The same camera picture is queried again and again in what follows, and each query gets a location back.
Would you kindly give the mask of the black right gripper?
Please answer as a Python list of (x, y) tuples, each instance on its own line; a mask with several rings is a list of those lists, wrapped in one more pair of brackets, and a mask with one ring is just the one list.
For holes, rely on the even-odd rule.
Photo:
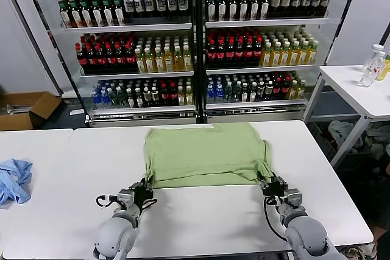
[(285, 191), (288, 189), (287, 182), (281, 176), (272, 174), (272, 181), (267, 183), (266, 178), (257, 172), (259, 185), (263, 188), (263, 195), (266, 197), (267, 204), (278, 204), (280, 198), (285, 196)]

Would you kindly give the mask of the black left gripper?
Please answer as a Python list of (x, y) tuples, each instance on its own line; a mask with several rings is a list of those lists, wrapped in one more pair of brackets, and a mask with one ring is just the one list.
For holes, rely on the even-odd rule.
[(129, 187), (135, 193), (134, 203), (139, 209), (145, 209), (154, 203), (154, 183), (155, 176), (151, 175), (147, 180), (142, 178)]

